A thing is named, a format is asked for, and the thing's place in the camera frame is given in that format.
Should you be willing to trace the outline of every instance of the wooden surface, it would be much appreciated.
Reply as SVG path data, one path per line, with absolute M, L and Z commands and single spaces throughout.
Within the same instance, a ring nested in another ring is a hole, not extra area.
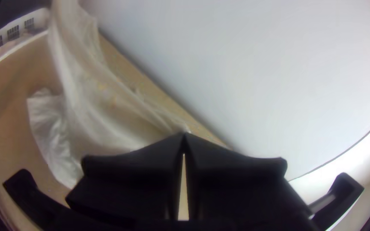
M 185 110 L 101 37 L 101 46 L 111 70 L 133 89 L 166 107 L 188 122 L 191 131 L 222 144 Z M 47 87 L 61 93 L 61 85 L 49 53 L 46 36 L 19 49 L 0 62 L 0 210 L 11 226 L 21 231 L 38 230 L 22 213 L 2 184 L 18 170 L 28 169 L 39 189 L 63 205 L 69 189 L 56 181 L 31 134 L 26 99 Z

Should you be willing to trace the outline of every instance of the white basket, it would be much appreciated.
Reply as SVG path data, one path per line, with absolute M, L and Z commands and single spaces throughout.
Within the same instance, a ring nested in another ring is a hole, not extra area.
M 0 29 L 0 46 L 19 38 L 27 30 L 47 28 L 49 14 L 47 8 L 41 8 L 8 23 Z

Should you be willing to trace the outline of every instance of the white wall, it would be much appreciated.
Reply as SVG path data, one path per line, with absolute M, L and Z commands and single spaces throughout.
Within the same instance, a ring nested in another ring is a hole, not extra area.
M 86 0 L 102 32 L 235 150 L 288 180 L 370 130 L 370 0 Z

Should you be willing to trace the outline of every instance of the plastic sheet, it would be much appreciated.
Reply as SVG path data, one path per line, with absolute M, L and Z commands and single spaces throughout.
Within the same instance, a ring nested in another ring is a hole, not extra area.
M 55 178 L 72 188 L 81 158 L 140 149 L 187 130 L 185 123 L 128 88 L 108 68 L 98 28 L 77 0 L 54 0 L 48 29 L 63 95 L 28 100 L 36 142 Z

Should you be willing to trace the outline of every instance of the curved edge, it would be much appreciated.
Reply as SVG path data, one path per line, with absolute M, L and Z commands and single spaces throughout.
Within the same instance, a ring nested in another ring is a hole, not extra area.
M 48 34 L 48 30 L 45 30 L 45 31 L 43 31 L 43 32 L 41 32 L 41 33 L 33 36 L 32 38 L 30 38 L 30 39 L 28 39 L 28 40 L 26 40 L 26 41 L 24 41 L 24 42 L 16 45 L 15 47 L 13 47 L 12 49 L 10 49 L 8 52 L 6 52 L 5 54 L 3 54 L 0 57 L 0 62 L 2 60 L 4 60 L 6 57 L 14 54 L 16 51 L 20 50 L 21 48 L 23 48 L 23 47 L 27 46 L 28 44 L 30 44 L 30 43 L 32 43 L 32 42 L 34 42 L 34 41 L 36 41 L 36 40 L 38 40 L 38 39 L 46 36 L 47 34 Z

